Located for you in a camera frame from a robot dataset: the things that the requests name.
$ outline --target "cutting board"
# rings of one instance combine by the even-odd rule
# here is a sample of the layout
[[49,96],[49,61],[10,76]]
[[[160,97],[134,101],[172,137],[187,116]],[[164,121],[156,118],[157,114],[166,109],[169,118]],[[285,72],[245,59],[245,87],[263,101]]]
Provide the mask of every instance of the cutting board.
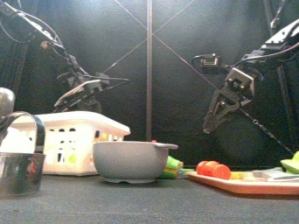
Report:
[[299,182],[265,182],[260,179],[220,179],[185,172],[195,182],[215,186],[221,190],[241,194],[299,195]]

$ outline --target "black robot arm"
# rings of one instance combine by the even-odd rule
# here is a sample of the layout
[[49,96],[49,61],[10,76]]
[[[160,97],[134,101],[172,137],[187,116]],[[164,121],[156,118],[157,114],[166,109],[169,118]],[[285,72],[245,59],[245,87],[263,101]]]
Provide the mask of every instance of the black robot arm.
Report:
[[292,60],[297,52],[299,19],[232,66],[223,66],[220,57],[215,54],[193,57],[192,64],[195,60],[200,60],[203,73],[215,74],[215,71],[221,71],[227,74],[224,87],[215,91],[211,99],[203,132],[209,134],[225,122],[227,114],[251,102],[256,82],[263,80],[261,73]]
[[102,73],[96,73],[90,76],[80,67],[76,58],[66,54],[61,41],[52,28],[37,17],[33,17],[25,12],[17,10],[1,0],[0,18],[1,20],[18,20],[18,22],[29,25],[30,41],[36,38],[36,36],[42,39],[41,49],[52,58],[57,69],[62,73],[57,77],[57,81],[62,86],[62,91],[66,93],[54,103],[53,112],[62,112],[68,110],[90,110],[101,113],[98,93],[109,85],[108,76]]

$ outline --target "tomato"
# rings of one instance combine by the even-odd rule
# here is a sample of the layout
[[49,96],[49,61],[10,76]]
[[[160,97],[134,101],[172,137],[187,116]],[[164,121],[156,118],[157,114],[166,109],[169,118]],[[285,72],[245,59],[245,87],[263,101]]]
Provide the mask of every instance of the tomato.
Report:
[[203,175],[203,167],[204,167],[204,165],[208,163],[209,161],[200,161],[199,162],[199,164],[197,164],[197,166],[196,166],[196,173],[199,174],[199,175]]
[[224,164],[219,164],[211,172],[211,176],[217,179],[229,179],[231,171]]
[[209,161],[208,163],[205,163],[205,165],[203,166],[203,169],[201,169],[203,175],[212,177],[212,170],[219,164],[220,163],[216,161]]

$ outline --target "black curtain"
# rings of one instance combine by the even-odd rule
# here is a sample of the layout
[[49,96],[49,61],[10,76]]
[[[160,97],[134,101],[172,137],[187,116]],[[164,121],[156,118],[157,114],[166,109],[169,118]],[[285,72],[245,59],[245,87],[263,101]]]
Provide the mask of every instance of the black curtain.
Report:
[[[17,10],[34,14],[38,0],[25,3],[5,1]],[[0,86],[9,88],[17,95],[24,71],[24,62],[30,40],[28,25],[20,21],[18,17],[5,17],[1,15],[1,54],[0,54]]]
[[[276,12],[280,1],[271,1]],[[297,2],[288,1],[279,27],[297,18]],[[231,166],[275,166],[289,155],[252,121],[235,113],[231,122],[207,135],[203,118],[224,75],[201,77],[188,64],[195,55],[216,53],[227,64],[259,49],[269,38],[264,2],[260,0],[153,1],[152,139],[179,144],[171,151],[187,165],[217,159]],[[93,74],[130,82],[101,94],[102,115],[130,128],[125,140],[145,140],[146,1],[42,0],[37,17],[57,32],[81,67]],[[30,45],[22,70],[16,109],[50,113],[62,94],[54,63]],[[297,63],[289,66],[293,74]],[[264,74],[256,97],[245,111],[292,146],[284,97],[276,71]],[[297,75],[288,76],[291,99],[297,96]],[[297,103],[292,100],[297,113]]]

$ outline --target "gray table surface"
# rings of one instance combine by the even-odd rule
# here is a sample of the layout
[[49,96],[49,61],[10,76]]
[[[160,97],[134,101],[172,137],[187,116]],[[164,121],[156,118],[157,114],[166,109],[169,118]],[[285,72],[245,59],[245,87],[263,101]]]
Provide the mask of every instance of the gray table surface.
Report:
[[36,194],[0,199],[0,223],[299,223],[297,207],[299,196],[233,194],[188,178],[45,175]]

